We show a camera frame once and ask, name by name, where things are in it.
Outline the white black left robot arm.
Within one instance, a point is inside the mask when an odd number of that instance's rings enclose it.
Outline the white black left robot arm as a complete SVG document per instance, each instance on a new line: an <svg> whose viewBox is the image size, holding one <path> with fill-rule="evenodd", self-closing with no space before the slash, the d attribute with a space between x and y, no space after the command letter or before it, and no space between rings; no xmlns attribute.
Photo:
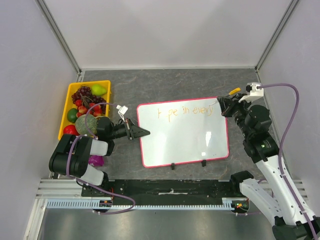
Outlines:
<svg viewBox="0 0 320 240"><path fill-rule="evenodd" d="M129 118L115 125L108 117L101 117L97 120L98 139L91 136L77 138L74 134L62 136L49 160L49 170L92 184L92 191L104 197L110 191L108 174L90 165L90 157L110 156L115 139L127 137L134 140L150 134L150 131L135 125Z"/></svg>

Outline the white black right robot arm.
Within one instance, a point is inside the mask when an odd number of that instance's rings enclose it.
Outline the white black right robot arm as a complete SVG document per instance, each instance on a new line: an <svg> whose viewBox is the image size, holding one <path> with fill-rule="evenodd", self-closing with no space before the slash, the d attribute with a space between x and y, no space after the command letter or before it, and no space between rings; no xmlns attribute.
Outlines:
<svg viewBox="0 0 320 240"><path fill-rule="evenodd" d="M269 133L270 111L252 105L248 95L219 96L217 102L225 118L233 118L244 140L246 154L263 174L273 195L267 193L246 171L231 175L229 191L235 197L244 195L269 221L277 240L318 240L320 218L308 206L292 180L280 149Z"/></svg>

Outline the pink framed whiteboard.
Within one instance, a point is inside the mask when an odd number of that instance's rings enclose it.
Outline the pink framed whiteboard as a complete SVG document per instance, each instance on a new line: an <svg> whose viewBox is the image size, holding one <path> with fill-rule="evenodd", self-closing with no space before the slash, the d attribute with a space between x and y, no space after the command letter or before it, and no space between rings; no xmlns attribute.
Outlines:
<svg viewBox="0 0 320 240"><path fill-rule="evenodd" d="M146 168L221 160L229 156L228 121L217 97L140 104L142 165Z"/></svg>

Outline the yellow capped marker pen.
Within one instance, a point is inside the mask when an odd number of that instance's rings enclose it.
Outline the yellow capped marker pen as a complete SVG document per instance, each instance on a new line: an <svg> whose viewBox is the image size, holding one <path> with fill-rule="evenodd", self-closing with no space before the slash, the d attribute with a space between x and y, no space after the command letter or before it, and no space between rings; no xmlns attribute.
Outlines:
<svg viewBox="0 0 320 240"><path fill-rule="evenodd" d="M241 88L240 87L237 87L233 90L231 90L227 95L225 96L217 96L216 97L216 100L210 104L209 106L213 106L213 105L217 105L217 104L221 104L223 103L225 100L228 100L230 98L232 98L234 95L236 95L237 93L239 93L241 91Z"/></svg>

